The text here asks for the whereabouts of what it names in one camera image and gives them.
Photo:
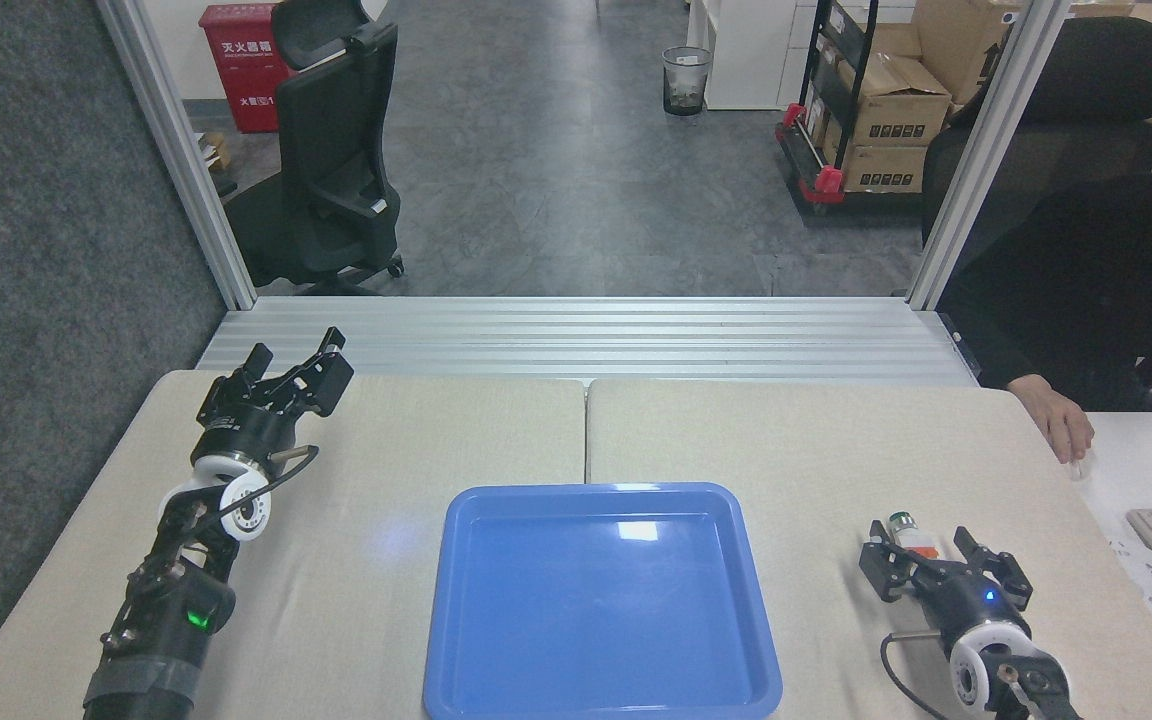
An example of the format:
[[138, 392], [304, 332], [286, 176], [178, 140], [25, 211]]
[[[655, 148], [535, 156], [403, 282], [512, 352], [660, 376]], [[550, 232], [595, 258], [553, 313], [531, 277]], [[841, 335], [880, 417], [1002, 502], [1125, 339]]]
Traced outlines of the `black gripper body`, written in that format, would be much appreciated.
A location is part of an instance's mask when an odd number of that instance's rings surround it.
[[291, 448], [291, 416], [260, 406], [228, 404], [200, 407], [197, 419], [204, 433], [196, 445], [196, 460], [241, 455], [264, 471], [285, 469], [285, 461], [275, 462], [270, 456]]
[[922, 611], [937, 632], [943, 655], [952, 655], [952, 647], [969, 630], [992, 621], [1016, 626], [1028, 635], [1026, 621], [1005, 597], [1002, 588], [975, 571], [931, 569], [920, 570]]

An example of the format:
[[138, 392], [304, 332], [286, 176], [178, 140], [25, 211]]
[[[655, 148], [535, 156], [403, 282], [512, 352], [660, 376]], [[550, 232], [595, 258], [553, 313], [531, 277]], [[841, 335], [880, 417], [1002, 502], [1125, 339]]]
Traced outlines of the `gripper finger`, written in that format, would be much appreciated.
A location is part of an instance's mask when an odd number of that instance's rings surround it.
[[1029, 583], [1026, 574], [1020, 568], [1018, 560], [1011, 556], [1010, 552], [996, 553], [984, 544], [975, 541], [972, 533], [965, 526], [956, 528], [954, 543], [970, 568], [992, 575], [992, 578], [996, 579], [1006, 600], [1011, 602], [1015, 609], [1026, 609], [1033, 585]]
[[884, 529], [881, 520], [870, 523], [869, 539], [861, 546], [859, 568], [884, 602], [895, 602], [897, 589], [905, 588], [916, 574], [927, 577], [929, 582], [942, 582], [947, 577], [946, 561], [901, 546]]
[[344, 344], [343, 333], [329, 327], [314, 356], [283, 376], [256, 384], [253, 404], [285, 416], [332, 415], [353, 378], [353, 366], [340, 354]]
[[265, 406], [266, 400], [256, 391], [257, 384], [273, 361], [273, 353], [265, 343], [256, 343], [247, 361], [229, 376], [219, 377], [212, 382], [207, 395], [198, 410], [198, 420], [212, 420], [232, 406]]

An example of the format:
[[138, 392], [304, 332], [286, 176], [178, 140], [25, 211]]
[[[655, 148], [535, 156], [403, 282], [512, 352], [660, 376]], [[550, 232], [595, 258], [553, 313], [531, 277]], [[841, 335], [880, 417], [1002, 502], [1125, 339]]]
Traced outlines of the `person's hand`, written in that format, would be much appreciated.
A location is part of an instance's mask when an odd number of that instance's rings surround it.
[[1005, 389], [1018, 397], [1020, 404], [1024, 407], [1029, 418], [1034, 420], [1044, 441], [1061, 464], [1079, 462], [1087, 456], [1094, 429], [1082, 407], [1061, 395], [1038, 374], [1011, 379]]

